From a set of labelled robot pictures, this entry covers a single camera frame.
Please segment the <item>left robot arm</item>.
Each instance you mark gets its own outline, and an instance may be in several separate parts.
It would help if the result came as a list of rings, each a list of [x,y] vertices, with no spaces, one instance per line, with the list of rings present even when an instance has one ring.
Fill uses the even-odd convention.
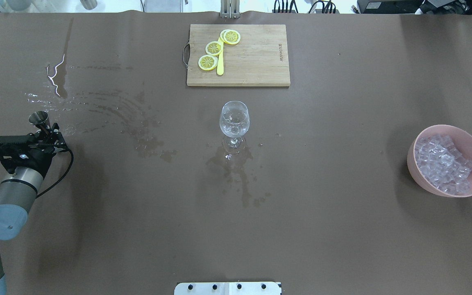
[[[0,164],[6,170],[0,182],[0,241],[14,239],[23,229],[35,200],[43,194],[40,188],[54,156],[64,152],[73,155],[57,123],[35,126],[35,133],[0,136]],[[0,295],[6,292],[0,254]]]

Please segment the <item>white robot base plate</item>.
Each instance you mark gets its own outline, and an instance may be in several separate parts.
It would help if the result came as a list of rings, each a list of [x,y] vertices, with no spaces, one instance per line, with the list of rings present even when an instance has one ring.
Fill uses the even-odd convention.
[[[280,282],[182,282],[174,289],[174,295],[282,295]]]

